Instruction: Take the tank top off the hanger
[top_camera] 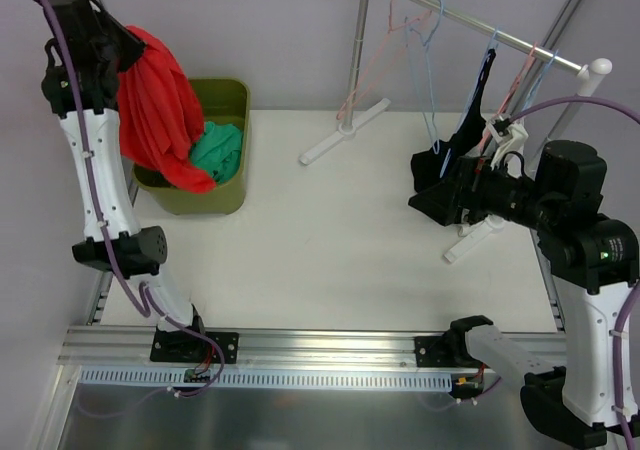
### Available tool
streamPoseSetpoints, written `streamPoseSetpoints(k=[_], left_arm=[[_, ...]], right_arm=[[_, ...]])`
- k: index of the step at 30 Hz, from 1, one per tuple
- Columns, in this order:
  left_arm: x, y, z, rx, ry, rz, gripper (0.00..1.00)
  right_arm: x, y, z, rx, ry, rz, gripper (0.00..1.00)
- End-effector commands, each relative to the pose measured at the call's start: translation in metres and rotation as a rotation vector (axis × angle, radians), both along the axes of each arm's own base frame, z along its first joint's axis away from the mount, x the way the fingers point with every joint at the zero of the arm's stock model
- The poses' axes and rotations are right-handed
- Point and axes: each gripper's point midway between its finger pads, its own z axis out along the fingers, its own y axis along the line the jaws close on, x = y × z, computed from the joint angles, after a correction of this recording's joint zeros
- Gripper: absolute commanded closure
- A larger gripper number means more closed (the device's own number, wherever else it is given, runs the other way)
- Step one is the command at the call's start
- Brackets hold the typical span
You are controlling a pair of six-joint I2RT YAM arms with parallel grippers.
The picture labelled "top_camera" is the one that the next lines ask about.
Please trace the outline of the black tank top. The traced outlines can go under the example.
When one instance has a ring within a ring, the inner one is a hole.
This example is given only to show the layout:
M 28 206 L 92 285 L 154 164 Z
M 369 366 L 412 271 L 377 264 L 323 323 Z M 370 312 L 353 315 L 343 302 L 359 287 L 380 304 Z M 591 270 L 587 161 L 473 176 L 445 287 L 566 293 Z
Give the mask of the black tank top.
M 416 193 L 439 183 L 448 175 L 459 157 L 465 156 L 480 143 L 486 125 L 486 120 L 481 115 L 481 103 L 495 58 L 496 50 L 489 49 L 481 65 L 468 110 L 450 139 L 440 143 L 439 153 L 429 149 L 412 156 L 410 168 Z

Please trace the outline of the red tank top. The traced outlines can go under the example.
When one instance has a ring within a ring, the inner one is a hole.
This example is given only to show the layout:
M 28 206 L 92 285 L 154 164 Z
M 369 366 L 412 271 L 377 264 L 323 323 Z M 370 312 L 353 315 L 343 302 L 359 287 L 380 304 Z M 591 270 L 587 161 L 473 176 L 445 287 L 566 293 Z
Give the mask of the red tank top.
M 189 79 L 161 40 L 137 26 L 127 29 L 145 49 L 119 75 L 121 154 L 181 190 L 213 190 L 214 179 L 190 161 L 191 148 L 204 133 L 204 115 Z

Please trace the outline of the pink wire hanger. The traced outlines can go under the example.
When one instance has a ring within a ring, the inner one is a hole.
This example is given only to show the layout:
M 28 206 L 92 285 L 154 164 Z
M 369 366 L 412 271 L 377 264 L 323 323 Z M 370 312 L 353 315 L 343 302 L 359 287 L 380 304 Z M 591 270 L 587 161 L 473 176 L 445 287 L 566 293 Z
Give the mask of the pink wire hanger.
M 534 43 L 533 46 L 532 46 L 532 49 L 528 52 L 527 57 L 526 57 L 523 65 L 522 65 L 522 67 L 520 68 L 520 70 L 516 74 L 516 76 L 514 77 L 512 83 L 511 83 L 511 86 L 510 86 L 508 92 L 506 93 L 501 105 L 496 110 L 496 112 L 493 114 L 493 116 L 489 118 L 488 123 L 485 125 L 485 128 L 483 130 L 482 137 L 481 137 L 481 140 L 480 140 L 479 144 L 476 145 L 474 147 L 473 151 L 471 152 L 472 156 L 480 156 L 480 155 L 482 155 L 484 150 L 485 150 L 485 148 L 489 144 L 490 139 L 492 137 L 492 134 L 491 134 L 491 131 L 489 129 L 489 126 L 492 123 L 494 123 L 498 117 L 502 116 L 505 113 L 505 110 L 507 109 L 509 103 L 513 99 L 513 97 L 514 97 L 516 91 L 518 90 L 523 78 L 526 76 L 526 74 L 531 69 L 533 63 L 535 62 L 534 51 L 536 49 L 537 49 L 537 43 Z
M 386 33 L 365 63 L 362 63 L 362 50 L 365 40 L 364 31 L 356 31 L 355 44 L 357 55 L 356 62 L 352 65 L 354 74 L 348 84 L 347 96 L 336 114 L 336 119 L 346 128 L 354 126 L 353 120 L 356 106 L 380 85 L 387 73 L 406 53 L 405 48 L 391 51 L 391 44 L 396 42 L 400 38 L 400 34 L 405 30 L 409 30 L 411 26 L 417 24 L 418 29 L 422 30 L 431 19 L 433 11 L 426 9 L 420 14 L 416 14 L 413 17 L 407 16 L 403 21 L 400 21 L 394 16 L 396 3 L 398 1 L 399 0 L 389 0 Z

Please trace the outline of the green tank top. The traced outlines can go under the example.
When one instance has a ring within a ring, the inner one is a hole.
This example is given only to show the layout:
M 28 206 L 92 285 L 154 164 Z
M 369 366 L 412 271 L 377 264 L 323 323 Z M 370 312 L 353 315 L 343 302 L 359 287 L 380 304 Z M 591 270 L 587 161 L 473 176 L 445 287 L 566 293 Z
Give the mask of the green tank top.
M 193 145 L 190 162 L 218 184 L 235 176 L 242 156 L 243 132 L 233 124 L 206 121 L 204 132 Z

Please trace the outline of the light blue wire hanger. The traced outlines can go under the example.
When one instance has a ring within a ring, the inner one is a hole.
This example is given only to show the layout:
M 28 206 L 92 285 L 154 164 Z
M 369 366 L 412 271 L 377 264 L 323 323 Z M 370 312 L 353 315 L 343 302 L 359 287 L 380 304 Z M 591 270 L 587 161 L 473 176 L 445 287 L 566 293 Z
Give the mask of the light blue wire hanger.
M 439 129 L 436 123 L 436 101 L 434 95 L 434 87 L 432 81 L 432 69 L 430 62 L 430 49 L 432 40 L 440 27 L 441 20 L 444 14 L 444 5 L 441 0 L 437 0 L 438 10 L 436 22 L 430 28 L 429 33 L 424 35 L 418 28 L 419 24 L 427 23 L 431 11 L 428 11 L 423 17 L 419 17 L 415 21 L 409 22 L 408 18 L 405 18 L 406 24 L 404 29 L 404 41 L 405 48 L 407 50 L 407 59 L 409 65 L 409 72 L 411 83 L 413 86 L 414 95 L 417 103 L 419 104 L 419 110 L 425 123 L 429 142 L 431 143 L 430 149 L 438 155 L 441 150 L 441 139 Z M 415 38 L 419 45 L 422 63 L 424 66 L 424 82 L 420 83 L 418 80 L 417 66 L 415 65 L 414 55 L 412 53 L 412 39 Z

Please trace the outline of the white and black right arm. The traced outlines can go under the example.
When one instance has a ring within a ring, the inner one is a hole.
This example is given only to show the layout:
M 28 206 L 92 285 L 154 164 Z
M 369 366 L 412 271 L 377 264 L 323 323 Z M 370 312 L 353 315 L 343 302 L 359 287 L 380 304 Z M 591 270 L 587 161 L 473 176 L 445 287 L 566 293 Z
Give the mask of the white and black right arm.
M 545 146 L 534 176 L 463 157 L 409 201 L 442 226 L 493 216 L 537 234 L 552 276 L 564 283 L 565 364 L 537 358 L 482 315 L 453 321 L 432 350 L 461 367 L 493 370 L 518 393 L 539 433 L 575 449 L 602 446 L 612 433 L 632 445 L 639 434 L 628 341 L 639 242 L 627 224 L 600 212 L 606 172 L 593 147 L 556 140 Z

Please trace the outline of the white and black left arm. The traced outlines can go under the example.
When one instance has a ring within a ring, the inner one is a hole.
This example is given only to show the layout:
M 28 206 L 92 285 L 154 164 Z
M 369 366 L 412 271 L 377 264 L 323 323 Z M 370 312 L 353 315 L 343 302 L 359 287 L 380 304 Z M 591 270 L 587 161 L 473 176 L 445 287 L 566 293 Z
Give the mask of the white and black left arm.
M 69 143 L 84 208 L 84 238 L 73 257 L 111 273 L 138 313 L 154 321 L 153 360 L 199 360 L 211 348 L 202 319 L 164 268 L 164 231 L 140 225 L 120 155 L 119 76 L 146 45 L 96 0 L 39 3 L 53 32 L 42 92 Z

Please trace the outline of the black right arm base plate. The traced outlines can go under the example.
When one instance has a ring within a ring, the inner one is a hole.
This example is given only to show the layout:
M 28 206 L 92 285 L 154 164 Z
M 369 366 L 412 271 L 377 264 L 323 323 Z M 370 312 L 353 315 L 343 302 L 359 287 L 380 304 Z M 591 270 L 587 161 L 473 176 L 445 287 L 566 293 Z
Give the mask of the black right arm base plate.
M 418 368 L 476 368 L 482 363 L 472 358 L 460 337 L 416 336 L 413 338 L 415 362 Z

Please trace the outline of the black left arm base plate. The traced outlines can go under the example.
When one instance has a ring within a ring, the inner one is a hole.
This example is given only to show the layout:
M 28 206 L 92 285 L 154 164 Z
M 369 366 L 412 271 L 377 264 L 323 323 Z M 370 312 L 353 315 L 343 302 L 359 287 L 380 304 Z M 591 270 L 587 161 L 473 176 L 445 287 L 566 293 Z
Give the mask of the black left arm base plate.
M 226 364 L 236 363 L 240 337 L 237 332 L 207 330 L 206 336 L 221 348 Z M 163 332 L 157 330 L 154 334 L 149 359 L 156 363 L 196 364 L 203 362 L 211 349 L 211 345 L 204 340 L 187 335 L 182 331 Z

